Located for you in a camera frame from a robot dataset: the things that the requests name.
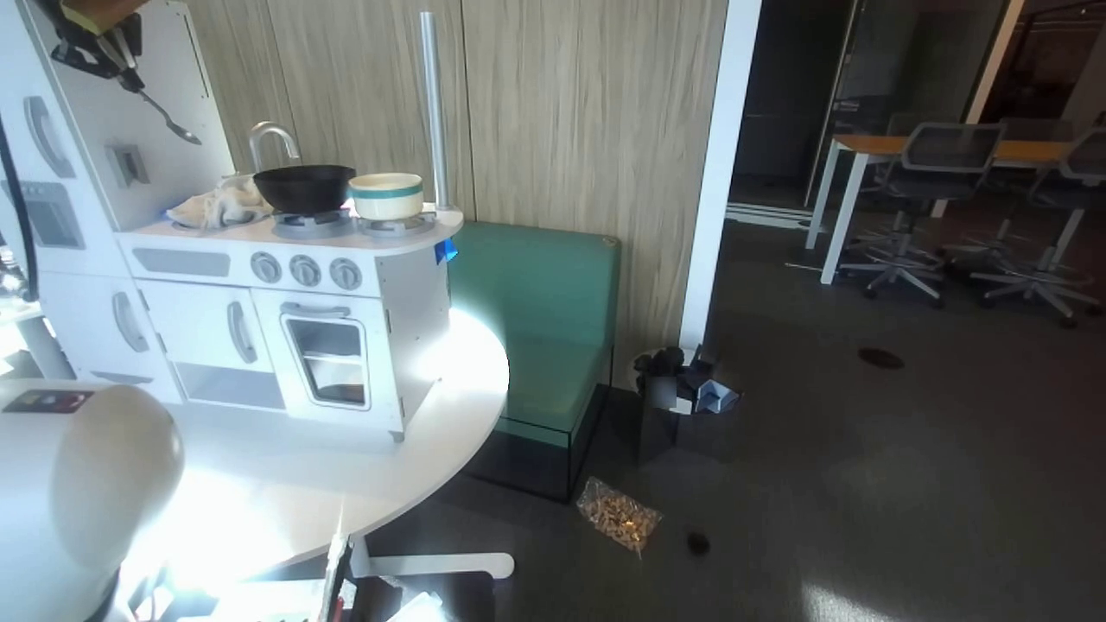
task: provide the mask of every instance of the oven door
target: oven door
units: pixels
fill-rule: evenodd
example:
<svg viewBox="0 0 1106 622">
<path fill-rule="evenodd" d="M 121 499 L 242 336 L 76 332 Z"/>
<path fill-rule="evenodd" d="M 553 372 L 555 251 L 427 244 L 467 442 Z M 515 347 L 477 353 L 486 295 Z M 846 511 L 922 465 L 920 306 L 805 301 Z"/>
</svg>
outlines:
<svg viewBox="0 0 1106 622">
<path fill-rule="evenodd" d="M 399 431 L 382 302 L 254 291 L 287 414 Z"/>
</svg>

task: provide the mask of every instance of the stove knob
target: stove knob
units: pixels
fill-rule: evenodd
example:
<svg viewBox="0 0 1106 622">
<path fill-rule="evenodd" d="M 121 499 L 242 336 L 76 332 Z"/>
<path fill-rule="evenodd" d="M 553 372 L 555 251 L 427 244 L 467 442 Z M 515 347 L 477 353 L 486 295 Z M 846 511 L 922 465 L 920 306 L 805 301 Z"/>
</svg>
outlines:
<svg viewBox="0 0 1106 622">
<path fill-rule="evenodd" d="M 341 286 L 341 291 L 355 291 L 355 286 L 358 286 L 358 264 L 348 262 L 348 260 L 334 260 L 334 262 L 333 262 L 333 278 L 334 278 L 334 286 Z"/>
<path fill-rule="evenodd" d="M 299 286 L 316 286 L 316 262 L 310 256 L 292 256 L 291 260 L 291 275 L 299 282 Z"/>
<path fill-rule="evenodd" d="M 276 282 L 278 278 L 278 262 L 269 251 L 254 251 L 249 260 L 249 264 L 251 264 L 251 275 L 258 275 L 263 282 Z"/>
</svg>

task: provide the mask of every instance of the dark floor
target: dark floor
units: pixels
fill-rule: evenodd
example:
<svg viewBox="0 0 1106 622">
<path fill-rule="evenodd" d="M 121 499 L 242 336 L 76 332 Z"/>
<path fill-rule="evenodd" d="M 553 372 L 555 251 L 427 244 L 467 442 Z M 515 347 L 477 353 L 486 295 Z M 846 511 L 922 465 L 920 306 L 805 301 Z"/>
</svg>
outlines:
<svg viewBox="0 0 1106 622">
<path fill-rule="evenodd" d="M 951 213 L 939 236 L 993 216 Z M 1106 274 L 1098 219 L 1070 260 Z M 867 301 L 789 260 L 818 251 L 724 228 L 714 355 L 734 414 L 690 418 L 641 463 L 631 408 L 598 425 L 584 477 L 663 513 L 641 555 L 571 504 L 474 477 L 378 530 L 372 552 L 515 552 L 512 581 L 439 581 L 474 622 L 1101 618 L 1106 316 L 1070 332 L 1043 306 L 978 306 L 965 282 L 942 309 Z M 904 367 L 878 369 L 864 345 Z M 687 530 L 711 550 L 690 555 Z"/>
</svg>

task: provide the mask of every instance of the oven window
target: oven window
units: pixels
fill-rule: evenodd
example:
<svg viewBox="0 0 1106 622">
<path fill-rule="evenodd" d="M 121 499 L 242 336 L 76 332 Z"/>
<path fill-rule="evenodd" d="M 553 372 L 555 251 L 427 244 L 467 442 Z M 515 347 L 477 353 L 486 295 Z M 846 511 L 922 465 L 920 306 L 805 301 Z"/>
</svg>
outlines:
<svg viewBox="0 0 1106 622">
<path fill-rule="evenodd" d="M 368 353 L 358 323 L 287 316 L 287 336 L 322 403 L 368 403 Z"/>
</svg>

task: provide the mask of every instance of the toy kitchen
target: toy kitchen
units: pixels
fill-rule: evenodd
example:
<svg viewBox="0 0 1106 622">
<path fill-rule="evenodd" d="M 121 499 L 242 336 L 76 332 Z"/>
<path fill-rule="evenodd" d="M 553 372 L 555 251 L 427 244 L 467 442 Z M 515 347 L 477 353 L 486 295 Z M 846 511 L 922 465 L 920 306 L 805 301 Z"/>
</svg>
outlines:
<svg viewBox="0 0 1106 622">
<path fill-rule="evenodd" d="M 41 9 L 53 0 L 35 3 L 3 8 L 3 55 L 39 77 L 35 92 L 7 92 L 3 126 L 17 158 L 35 158 L 49 140 L 69 164 L 39 171 L 32 162 L 17 187 L 35 194 L 39 291 L 72 372 L 137 383 L 169 403 L 249 408 L 399 437 L 439 380 L 427 353 L 449 327 L 446 262 L 464 224 L 459 211 L 436 206 L 446 202 L 446 164 L 433 18 L 417 18 L 436 191 L 436 202 L 425 202 L 410 171 L 299 162 L 291 132 L 269 119 L 249 135 L 254 168 L 230 171 L 182 3 L 141 8 L 141 31 L 155 40 L 141 61 L 130 57 L 137 12 L 85 34 Z M 137 89 L 133 79 L 121 79 L 121 89 L 91 77 L 85 61 L 103 46 L 116 72 L 159 72 L 146 72 L 146 84 L 133 72 Z M 43 112 L 26 119 L 23 139 L 15 119 L 32 111 L 26 101 Z M 266 168 L 258 140 L 274 139 L 287 162 Z"/>
</svg>

